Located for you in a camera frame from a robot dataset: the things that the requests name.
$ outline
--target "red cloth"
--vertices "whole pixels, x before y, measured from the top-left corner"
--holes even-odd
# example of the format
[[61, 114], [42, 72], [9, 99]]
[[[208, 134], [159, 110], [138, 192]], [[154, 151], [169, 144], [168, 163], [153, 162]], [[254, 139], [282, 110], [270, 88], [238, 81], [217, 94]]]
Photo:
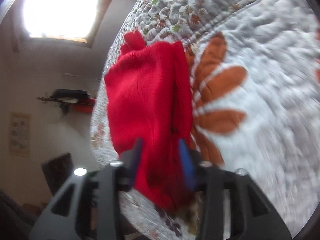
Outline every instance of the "red cloth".
[[118, 61], [105, 76], [108, 118], [118, 154], [143, 139], [135, 188], [175, 211], [192, 194], [183, 180], [178, 140], [189, 143], [192, 124], [189, 70], [182, 43], [147, 47], [138, 31], [124, 36]]

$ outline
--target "bedspread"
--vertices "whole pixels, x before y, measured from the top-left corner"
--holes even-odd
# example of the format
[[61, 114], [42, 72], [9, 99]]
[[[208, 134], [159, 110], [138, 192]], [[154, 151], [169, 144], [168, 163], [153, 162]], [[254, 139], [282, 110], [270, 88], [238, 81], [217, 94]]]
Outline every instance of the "bedspread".
[[[138, 0], [109, 50], [103, 75], [116, 61], [124, 33], [134, 29], [147, 44], [181, 40], [189, 46], [195, 54], [194, 139], [202, 136], [208, 148], [220, 151], [225, 169], [247, 169], [295, 236], [320, 194], [316, 25], [305, 0]], [[225, 44], [224, 55], [199, 78], [213, 39]], [[217, 81], [228, 83], [235, 75], [239, 78], [225, 93], [212, 93]], [[101, 81], [91, 127], [101, 166], [118, 157], [107, 103]], [[217, 116], [231, 118], [232, 125], [214, 125]], [[120, 203], [122, 213], [150, 239], [195, 239], [184, 221], [135, 190], [120, 193]]]

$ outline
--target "window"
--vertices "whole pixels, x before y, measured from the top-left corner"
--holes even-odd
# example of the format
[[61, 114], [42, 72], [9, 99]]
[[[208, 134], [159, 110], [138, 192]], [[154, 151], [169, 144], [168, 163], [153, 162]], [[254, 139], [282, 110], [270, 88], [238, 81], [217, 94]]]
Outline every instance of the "window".
[[25, 0], [23, 19], [31, 38], [87, 42], [98, 0]]

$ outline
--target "wooden window frame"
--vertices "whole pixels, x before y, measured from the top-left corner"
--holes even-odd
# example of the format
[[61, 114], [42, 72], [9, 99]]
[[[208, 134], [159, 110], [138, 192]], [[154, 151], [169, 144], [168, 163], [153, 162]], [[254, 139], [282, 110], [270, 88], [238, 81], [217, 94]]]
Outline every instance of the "wooden window frame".
[[[95, 37], [97, 35], [97, 32], [103, 20], [103, 17], [105, 16], [111, 2], [112, 0], [98, 0], [97, 14], [96, 14], [95, 20], [92, 24], [90, 32], [84, 38], [72, 38], [72, 37], [69, 38], [64, 36], [30, 37], [29, 32], [26, 30], [24, 23], [22, 23], [22, 26], [20, 26], [22, 33], [17, 35], [15, 32], [13, 32], [13, 36], [15, 37], [12, 37], [11, 39], [12, 49], [14, 52], [19, 52], [18, 36], [20, 36], [20, 38], [23, 41], [28, 41], [28, 42], [41, 40], [41, 41], [58, 42], [58, 43], [72, 44], [72, 45], [92, 48]], [[0, 5], [0, 23], [4, 19], [5, 15], [8, 13], [12, 21], [12, 26], [14, 26], [14, 22], [13, 22], [14, 15], [15, 14], [22, 15], [23, 3], [24, 3], [24, 0], [4, 0], [3, 3]]]

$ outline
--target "silver bolt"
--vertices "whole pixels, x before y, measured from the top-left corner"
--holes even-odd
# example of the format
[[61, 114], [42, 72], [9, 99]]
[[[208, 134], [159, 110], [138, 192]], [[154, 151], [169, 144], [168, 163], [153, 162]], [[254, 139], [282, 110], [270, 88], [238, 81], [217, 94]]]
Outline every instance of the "silver bolt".
[[249, 172], [246, 169], [236, 169], [236, 174], [239, 176], [245, 176], [248, 175]]
[[122, 161], [114, 161], [114, 162], [110, 163], [110, 166], [112, 166], [112, 167], [120, 167], [122, 165], [123, 165]]
[[199, 165], [200, 165], [201, 167], [204, 167], [204, 168], [209, 168], [209, 167], [212, 166], [212, 163], [209, 162], [209, 161], [202, 161], [202, 162], [199, 163]]

